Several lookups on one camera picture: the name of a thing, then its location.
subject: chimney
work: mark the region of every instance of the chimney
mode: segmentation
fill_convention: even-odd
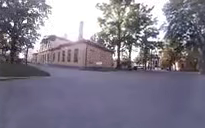
[[[81,21],[79,25],[79,40],[83,39],[83,24],[83,21]]]

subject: wall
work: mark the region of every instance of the wall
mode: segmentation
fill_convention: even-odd
[[[100,48],[87,45],[87,67],[106,67],[112,68],[113,53],[102,50]]]
[[[74,62],[74,50],[78,49],[78,62]],[[68,62],[68,50],[71,50],[71,61]],[[63,61],[63,51],[65,51],[65,61]],[[49,54],[49,60],[42,60],[43,55]],[[86,44],[75,44],[72,46],[62,47],[61,49],[56,49],[54,51],[47,51],[43,53],[39,53],[39,63],[42,64],[53,64],[53,65],[61,65],[61,66],[73,66],[73,67],[83,67],[85,66],[85,55],[86,55]]]

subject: tree trunk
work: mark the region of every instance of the tree trunk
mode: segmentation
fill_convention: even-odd
[[[205,74],[205,50],[199,50],[200,59],[199,59],[199,72],[200,74]]]
[[[26,65],[27,65],[28,52],[29,52],[29,48],[27,47],[26,53],[25,53],[25,64],[26,64]]]
[[[118,49],[117,49],[117,54],[118,54],[118,59],[117,59],[117,69],[121,68],[121,45],[120,43],[118,44]]]
[[[129,59],[128,66],[131,68],[132,67],[132,65],[131,65],[131,63],[132,63],[132,46],[130,46],[129,50],[128,50],[128,59]]]
[[[10,49],[10,63],[13,64],[15,61],[15,55],[16,55],[16,45],[15,42],[11,42],[11,49]]]

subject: building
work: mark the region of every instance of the building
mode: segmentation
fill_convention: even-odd
[[[113,67],[113,51],[89,40],[69,41],[55,36],[33,54],[33,63],[68,67]]]

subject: roof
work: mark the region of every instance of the roof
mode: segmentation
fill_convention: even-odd
[[[88,44],[88,45],[97,47],[97,48],[99,48],[99,49],[102,49],[102,50],[104,50],[104,51],[114,53],[113,50],[108,49],[108,48],[104,47],[103,45],[101,45],[101,44],[99,44],[99,43],[96,43],[96,42],[93,42],[93,41],[90,41],[90,40],[80,40],[80,41],[78,41],[77,43],[85,43],[85,44]]]
[[[46,51],[59,50],[59,49],[61,49],[61,48],[63,48],[63,47],[67,47],[67,46],[72,46],[72,45],[84,43],[84,44],[91,45],[91,46],[97,47],[97,48],[99,48],[99,49],[102,49],[102,50],[104,50],[104,51],[114,53],[113,50],[110,50],[110,49],[104,47],[103,45],[100,45],[100,44],[98,44],[98,43],[92,42],[92,41],[90,41],[90,40],[80,40],[80,41],[77,41],[77,42],[71,42],[71,41],[69,41],[69,42],[70,42],[70,43],[62,44],[62,45],[59,45],[58,47],[51,48],[51,49],[48,49],[48,50],[46,50]]]

